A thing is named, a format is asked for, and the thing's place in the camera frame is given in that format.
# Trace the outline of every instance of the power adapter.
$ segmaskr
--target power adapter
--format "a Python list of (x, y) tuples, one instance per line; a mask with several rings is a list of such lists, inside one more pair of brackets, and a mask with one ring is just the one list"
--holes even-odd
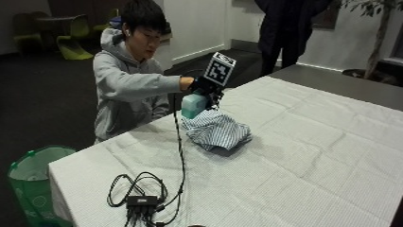
[(157, 205), (157, 196), (127, 196), (126, 208), (133, 210), (134, 214), (151, 215)]

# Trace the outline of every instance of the hood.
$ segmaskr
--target hood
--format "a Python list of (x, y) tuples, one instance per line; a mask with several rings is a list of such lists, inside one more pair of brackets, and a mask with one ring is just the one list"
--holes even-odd
[(139, 62), (130, 56), (126, 49), (121, 30), (106, 28), (101, 36), (101, 48), (121, 61), (138, 65)]

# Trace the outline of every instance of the green plastic bag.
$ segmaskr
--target green plastic bag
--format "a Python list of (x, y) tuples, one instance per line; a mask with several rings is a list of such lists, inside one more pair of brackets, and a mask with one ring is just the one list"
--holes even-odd
[(24, 157), (12, 163), (12, 190), (32, 227), (72, 226), (53, 212), (48, 164), (74, 152), (68, 147), (49, 146), (28, 151)]

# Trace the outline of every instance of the white wall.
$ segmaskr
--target white wall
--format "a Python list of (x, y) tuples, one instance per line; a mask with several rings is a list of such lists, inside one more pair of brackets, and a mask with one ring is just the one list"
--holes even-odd
[(166, 0), (173, 63), (225, 48), (225, 0)]
[(12, 35), (12, 16), (20, 12), (44, 11), (50, 14), (48, 0), (1, 0), (0, 55), (16, 52)]
[(163, 10), (163, 0), (154, 0), (154, 2), (161, 6), (161, 8)]
[[(263, 12), (251, 0), (229, 1), (229, 37), (235, 40), (256, 42)], [(314, 30), (306, 53), (298, 62), (336, 70), (366, 68), (379, 21), (380, 15), (374, 18), (360, 17), (359, 10), (350, 12), (350, 9), (340, 9), (335, 30)], [(395, 12), (380, 51), (382, 58), (391, 54), (401, 22), (401, 12)]]

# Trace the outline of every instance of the glasses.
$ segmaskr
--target glasses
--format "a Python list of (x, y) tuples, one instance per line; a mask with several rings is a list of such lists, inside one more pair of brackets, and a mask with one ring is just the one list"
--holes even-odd
[(159, 35), (151, 35), (143, 31), (139, 31), (139, 33), (146, 37), (149, 43), (159, 43), (159, 40), (161, 40), (161, 36)]

